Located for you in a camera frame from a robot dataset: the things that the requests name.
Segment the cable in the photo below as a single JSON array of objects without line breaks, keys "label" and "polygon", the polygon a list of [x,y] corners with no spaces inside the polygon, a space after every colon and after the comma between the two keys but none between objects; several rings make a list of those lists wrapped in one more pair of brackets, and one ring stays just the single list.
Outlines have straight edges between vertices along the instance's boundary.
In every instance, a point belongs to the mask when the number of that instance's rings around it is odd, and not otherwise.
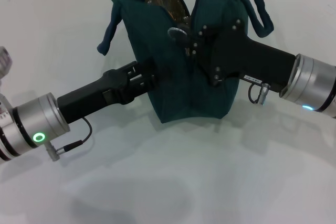
[{"label": "cable", "polygon": [[89,129],[90,129],[90,132],[88,134],[88,136],[86,138],[84,138],[84,140],[82,141],[82,144],[85,143],[89,138],[90,136],[92,135],[92,126],[90,124],[90,122],[86,119],[86,118],[82,118],[89,126]]},{"label": "cable", "polygon": [[67,145],[63,146],[62,148],[57,149],[57,150],[56,150],[56,153],[57,153],[58,155],[61,155],[61,154],[65,153],[65,152],[68,152],[68,151],[70,151],[70,150],[73,150],[74,148],[77,148],[78,146],[82,145],[83,143],[85,143],[85,142],[90,138],[90,136],[92,135],[92,126],[91,126],[90,122],[89,122],[86,118],[82,118],[82,119],[83,119],[83,120],[88,124],[88,126],[89,126],[89,129],[90,129],[89,134],[87,135],[86,138],[84,138],[84,140],[79,140],[79,141],[73,142],[73,143],[71,143],[71,144],[67,144]]},{"label": "cable", "polygon": [[248,99],[250,100],[251,103],[257,104],[258,101],[259,101],[260,95],[258,96],[258,98],[255,101],[252,99],[252,97],[251,97],[251,91],[252,91],[253,86],[254,86],[254,84],[252,83],[251,86],[248,89]]}]

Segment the teal bag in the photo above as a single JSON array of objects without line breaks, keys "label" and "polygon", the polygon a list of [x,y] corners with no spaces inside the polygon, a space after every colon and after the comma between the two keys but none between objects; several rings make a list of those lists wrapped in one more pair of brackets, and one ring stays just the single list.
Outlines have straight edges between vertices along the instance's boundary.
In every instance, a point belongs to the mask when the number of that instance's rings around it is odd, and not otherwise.
[{"label": "teal bag", "polygon": [[229,112],[239,84],[238,78],[228,78],[217,87],[210,86],[197,63],[188,57],[188,49],[170,39],[169,28],[183,24],[197,34],[204,25],[224,27],[238,18],[248,24],[249,17],[259,37],[274,29],[263,0],[254,0],[263,25],[249,0],[196,0],[191,15],[183,0],[112,1],[111,23],[98,51],[108,53],[117,25],[123,20],[136,60],[153,60],[158,75],[169,76],[149,92],[162,123],[190,117],[221,119]]}]

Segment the white table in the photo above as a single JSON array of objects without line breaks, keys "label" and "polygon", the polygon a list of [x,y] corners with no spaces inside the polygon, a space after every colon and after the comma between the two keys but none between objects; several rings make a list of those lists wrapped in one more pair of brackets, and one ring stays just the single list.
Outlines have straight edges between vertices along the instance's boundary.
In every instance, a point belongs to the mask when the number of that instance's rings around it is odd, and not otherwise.
[{"label": "white table", "polygon": [[[192,8],[195,0],[185,0]],[[273,47],[336,65],[336,0],[265,0]],[[98,54],[110,0],[0,0],[0,44],[14,65],[1,92],[20,105],[56,97],[134,60],[120,25]],[[336,121],[241,82],[222,121],[162,125],[148,96],[88,120],[93,137],[53,163],[43,147],[0,167],[0,223],[309,224],[336,221]],[[84,121],[53,141],[82,139]]]}]

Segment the green led light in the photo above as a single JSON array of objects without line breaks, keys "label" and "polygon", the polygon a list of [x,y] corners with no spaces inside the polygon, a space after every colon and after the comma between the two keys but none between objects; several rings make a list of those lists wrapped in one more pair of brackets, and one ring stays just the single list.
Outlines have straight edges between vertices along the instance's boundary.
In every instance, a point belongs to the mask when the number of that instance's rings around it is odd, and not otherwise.
[{"label": "green led light", "polygon": [[42,142],[44,139],[46,139],[46,136],[45,134],[43,133],[36,133],[34,136],[33,136],[33,140],[35,142]]}]

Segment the bag handle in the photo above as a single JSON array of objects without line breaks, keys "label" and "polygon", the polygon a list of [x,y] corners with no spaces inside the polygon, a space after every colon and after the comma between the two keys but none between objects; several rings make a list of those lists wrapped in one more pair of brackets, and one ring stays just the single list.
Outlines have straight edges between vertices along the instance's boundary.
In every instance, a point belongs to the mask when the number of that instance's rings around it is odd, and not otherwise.
[{"label": "bag handle", "polygon": [[121,15],[120,15],[120,4],[115,1],[113,3],[112,13],[111,13],[111,22],[109,26],[106,29],[104,39],[102,43],[99,44],[97,47],[98,52],[103,54],[104,56],[107,55],[107,53],[110,50],[111,41],[116,34],[117,26],[122,21]]},{"label": "bag handle", "polygon": [[245,5],[247,14],[250,17],[252,26],[253,26],[256,34],[260,38],[264,38],[267,35],[269,35],[274,30],[274,25],[273,25],[272,20],[270,19],[269,15],[268,15],[268,13],[266,12],[264,0],[254,0],[254,2],[256,3],[261,21],[262,21],[264,26],[259,22],[250,0],[241,0],[241,1]]}]

